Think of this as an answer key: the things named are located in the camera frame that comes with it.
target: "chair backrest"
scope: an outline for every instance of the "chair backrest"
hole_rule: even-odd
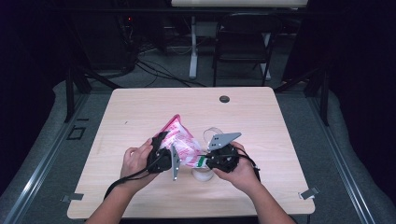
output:
[[[232,13],[224,16],[218,23],[217,33],[278,33],[282,29],[281,20],[271,14]]]

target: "person's left hand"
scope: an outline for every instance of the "person's left hand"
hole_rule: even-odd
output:
[[[135,174],[146,168],[148,156],[152,150],[151,141],[152,139],[150,138],[141,147],[130,147],[125,151],[120,173],[121,178]],[[158,174],[149,174],[149,172],[146,171],[135,176],[134,180],[126,181],[121,186],[126,187],[132,194],[135,194],[151,182],[157,175]]]

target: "person's right hand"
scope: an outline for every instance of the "person's right hand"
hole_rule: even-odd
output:
[[[244,146],[237,142],[231,142],[231,145],[245,151]],[[225,173],[217,168],[214,168],[213,172],[221,179],[230,181],[237,189],[242,190],[246,194],[249,194],[249,191],[253,190],[255,186],[261,185],[259,179],[254,174],[251,162],[242,157],[239,158],[239,163],[232,172]]]

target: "person's left arm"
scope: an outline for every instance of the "person's left arm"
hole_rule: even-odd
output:
[[[141,147],[130,147],[125,151],[120,177],[135,174],[147,166],[147,157],[152,150],[151,138]],[[134,195],[145,187],[157,174],[145,172],[123,184],[117,185],[99,207],[93,212],[86,223],[119,223],[126,207]]]

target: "hand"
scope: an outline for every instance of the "hand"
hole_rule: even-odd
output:
[[[231,145],[245,151],[244,146],[237,142],[231,142]],[[249,194],[249,191],[253,189],[254,185],[261,185],[257,176],[254,174],[251,162],[242,157],[239,158],[239,163],[232,172],[225,173],[216,168],[213,169],[213,172],[221,179],[230,181],[237,189],[242,190],[246,194]]]
[[[146,168],[148,155],[152,150],[151,141],[152,139],[150,138],[141,147],[130,147],[125,151],[120,172],[121,178],[136,174]],[[121,186],[126,187],[132,194],[135,194],[151,182],[156,176],[157,174],[149,174],[149,172],[146,171],[134,177],[141,179],[129,180]]]

